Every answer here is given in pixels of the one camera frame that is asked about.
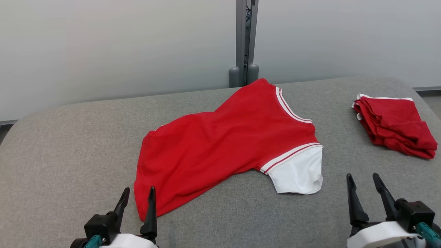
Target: red fabric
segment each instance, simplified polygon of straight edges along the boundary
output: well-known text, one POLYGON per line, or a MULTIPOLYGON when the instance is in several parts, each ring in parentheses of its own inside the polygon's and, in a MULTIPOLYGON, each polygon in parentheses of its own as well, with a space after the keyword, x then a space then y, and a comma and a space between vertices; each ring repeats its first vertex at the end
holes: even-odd
POLYGON ((354 109, 363 117, 360 122, 373 144, 407 155, 434 158, 438 143, 421 121, 413 101, 362 96, 355 101, 354 109))
POLYGON ((317 142, 312 123, 295 120, 265 79, 242 87, 214 112, 190 114, 150 131, 142 141, 135 201, 144 220, 151 186, 157 215, 176 209, 228 177, 304 144, 317 142))

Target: gray pole base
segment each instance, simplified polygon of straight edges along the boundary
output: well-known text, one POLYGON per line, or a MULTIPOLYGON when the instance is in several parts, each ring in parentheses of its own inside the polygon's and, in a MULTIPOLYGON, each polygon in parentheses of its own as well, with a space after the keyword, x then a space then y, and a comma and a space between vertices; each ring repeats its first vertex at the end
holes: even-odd
POLYGON ((239 67, 234 66, 228 70, 228 79, 230 88, 240 87, 240 70, 239 67))
POLYGON ((247 72, 247 85, 259 79, 259 65, 250 64, 247 72))

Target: gray couch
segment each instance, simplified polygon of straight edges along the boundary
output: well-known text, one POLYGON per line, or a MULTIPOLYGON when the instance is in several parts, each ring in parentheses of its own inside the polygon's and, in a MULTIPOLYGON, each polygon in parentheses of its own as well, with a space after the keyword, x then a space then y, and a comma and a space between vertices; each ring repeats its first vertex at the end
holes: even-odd
MULTIPOLYGON (((396 199, 421 200, 441 214, 440 155, 424 160, 373 146, 351 109, 358 93, 411 97, 440 142, 441 122, 409 86, 356 77, 279 87, 296 114, 313 120, 324 145, 321 191, 277 194, 261 172, 232 176, 158 218, 161 248, 345 247, 351 230, 347 173, 372 221, 385 218, 374 172, 396 199)), ((80 103, 20 120, 0 145, 0 246, 69 247, 84 236, 93 214, 113 210, 123 189, 133 189, 149 130, 213 111, 236 90, 80 103)), ((141 225, 131 191, 121 231, 138 234, 141 225)))

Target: floor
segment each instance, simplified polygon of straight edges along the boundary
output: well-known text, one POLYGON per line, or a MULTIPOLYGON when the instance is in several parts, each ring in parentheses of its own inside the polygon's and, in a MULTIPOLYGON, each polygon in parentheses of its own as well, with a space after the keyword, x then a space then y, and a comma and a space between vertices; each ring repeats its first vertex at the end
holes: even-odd
POLYGON ((441 96, 422 97, 432 111, 441 119, 441 96))
MULTIPOLYGON (((441 96, 423 96, 424 101, 429 105, 432 111, 441 119, 441 96)), ((12 125, 0 126, 0 144, 6 136, 7 132, 11 129, 12 125)))

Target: white wall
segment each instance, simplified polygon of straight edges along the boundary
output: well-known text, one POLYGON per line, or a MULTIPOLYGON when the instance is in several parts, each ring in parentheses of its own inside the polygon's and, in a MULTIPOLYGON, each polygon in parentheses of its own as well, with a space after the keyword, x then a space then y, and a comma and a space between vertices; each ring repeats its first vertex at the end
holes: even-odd
POLYGON ((273 83, 383 75, 441 86, 441 1, 260 0, 254 63, 273 83))
POLYGON ((235 0, 2 0, 0 121, 66 103, 228 87, 235 0))

